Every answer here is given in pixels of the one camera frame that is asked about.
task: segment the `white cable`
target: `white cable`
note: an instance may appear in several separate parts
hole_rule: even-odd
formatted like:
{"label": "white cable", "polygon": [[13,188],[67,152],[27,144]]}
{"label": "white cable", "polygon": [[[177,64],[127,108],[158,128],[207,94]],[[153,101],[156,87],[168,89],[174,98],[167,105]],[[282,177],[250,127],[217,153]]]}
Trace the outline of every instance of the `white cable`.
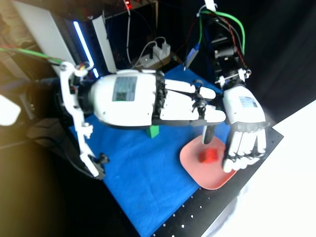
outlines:
{"label": "white cable", "polygon": [[127,3],[125,0],[123,0],[125,6],[126,6],[126,10],[128,13],[128,22],[127,22],[127,40],[126,40],[126,54],[127,54],[127,59],[129,61],[130,64],[132,64],[132,62],[130,61],[130,57],[129,57],[129,50],[128,50],[128,45],[129,45],[129,28],[130,28],[130,11],[128,9]]}
{"label": "white cable", "polygon": [[154,38],[154,41],[156,41],[157,39],[163,39],[165,43],[167,42],[166,38],[163,36],[158,36],[158,37]]}
{"label": "white cable", "polygon": [[198,12],[197,12],[197,17],[199,17],[199,15],[200,15],[202,9],[205,8],[205,7],[206,7],[206,4],[204,4],[203,6],[201,6],[201,8],[200,8],[200,9],[198,10]]}
{"label": "white cable", "polygon": [[148,47],[148,45],[150,45],[151,43],[155,43],[157,46],[157,42],[156,41],[150,41],[148,42],[145,47],[143,48],[143,51],[140,53],[138,60],[135,63],[135,67],[140,67],[141,65],[137,65],[137,63],[139,62],[140,58],[143,56],[143,53],[145,52],[145,49]]}

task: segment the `green block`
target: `green block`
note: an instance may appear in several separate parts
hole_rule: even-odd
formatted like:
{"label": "green block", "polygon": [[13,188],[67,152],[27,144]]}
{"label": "green block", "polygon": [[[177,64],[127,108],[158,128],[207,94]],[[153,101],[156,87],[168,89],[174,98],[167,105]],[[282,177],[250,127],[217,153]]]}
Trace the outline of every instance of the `green block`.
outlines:
{"label": "green block", "polygon": [[150,138],[154,138],[159,134],[159,126],[152,125],[146,129],[146,132],[147,132],[148,136],[150,136]]}

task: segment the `pink plate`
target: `pink plate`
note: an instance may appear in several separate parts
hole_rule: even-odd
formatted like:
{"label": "pink plate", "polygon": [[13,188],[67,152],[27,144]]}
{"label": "pink plate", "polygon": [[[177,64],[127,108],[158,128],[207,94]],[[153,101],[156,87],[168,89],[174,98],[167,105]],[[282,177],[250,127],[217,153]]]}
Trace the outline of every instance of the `pink plate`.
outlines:
{"label": "pink plate", "polygon": [[[212,163],[200,162],[198,156],[205,149],[216,149],[217,160]],[[224,151],[225,144],[217,137],[214,137],[209,144],[204,145],[202,137],[199,136],[182,148],[180,162],[197,184],[204,189],[215,190],[226,184],[236,173],[236,171],[225,173],[222,170]]]}

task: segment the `red wire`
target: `red wire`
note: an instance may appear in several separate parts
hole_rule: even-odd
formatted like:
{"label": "red wire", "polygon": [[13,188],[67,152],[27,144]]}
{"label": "red wire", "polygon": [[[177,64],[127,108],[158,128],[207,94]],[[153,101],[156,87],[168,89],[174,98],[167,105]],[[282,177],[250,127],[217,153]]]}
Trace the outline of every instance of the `red wire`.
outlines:
{"label": "red wire", "polygon": [[187,36],[187,38],[186,38],[186,41],[183,43],[183,45],[180,46],[180,48],[178,48],[178,49],[176,50],[176,53],[179,52],[179,50],[180,50],[181,48],[183,48],[183,47],[188,43],[189,38],[190,38],[190,35],[191,35],[191,33],[192,33],[192,30],[193,30],[193,26],[196,24],[197,19],[198,19],[198,18],[195,18],[195,20],[192,22],[192,24],[191,24],[191,26],[190,26],[190,29],[189,29],[189,32],[188,32],[188,36]]}
{"label": "red wire", "polygon": [[242,64],[247,68],[247,65],[245,64],[245,61],[243,60],[243,57],[239,51],[239,48],[237,47],[237,44],[236,44],[236,40],[235,40],[235,36],[234,36],[234,33],[233,33],[233,30],[232,30],[232,26],[230,25],[230,23],[228,22],[228,20],[226,20],[224,17],[221,17],[222,20],[224,20],[226,22],[226,24],[228,25],[228,28],[229,28],[229,31],[231,32],[231,35],[232,35],[232,38],[233,38],[233,43],[237,49],[237,53],[238,53],[238,56],[240,58],[240,60],[242,61]]}

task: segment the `black curtain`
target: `black curtain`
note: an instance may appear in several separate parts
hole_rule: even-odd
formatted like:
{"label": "black curtain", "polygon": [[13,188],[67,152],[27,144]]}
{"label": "black curtain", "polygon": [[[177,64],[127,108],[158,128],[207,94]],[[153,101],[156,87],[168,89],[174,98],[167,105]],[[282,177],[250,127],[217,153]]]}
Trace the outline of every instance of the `black curtain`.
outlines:
{"label": "black curtain", "polygon": [[[160,33],[171,39],[173,49],[185,40],[202,0],[163,1],[160,4]],[[221,0],[219,11],[237,17],[246,32],[245,59],[253,75],[248,81],[266,112],[279,122],[316,99],[316,1],[313,0]],[[197,42],[193,30],[184,57]],[[204,49],[191,65],[200,76],[210,79]]]}

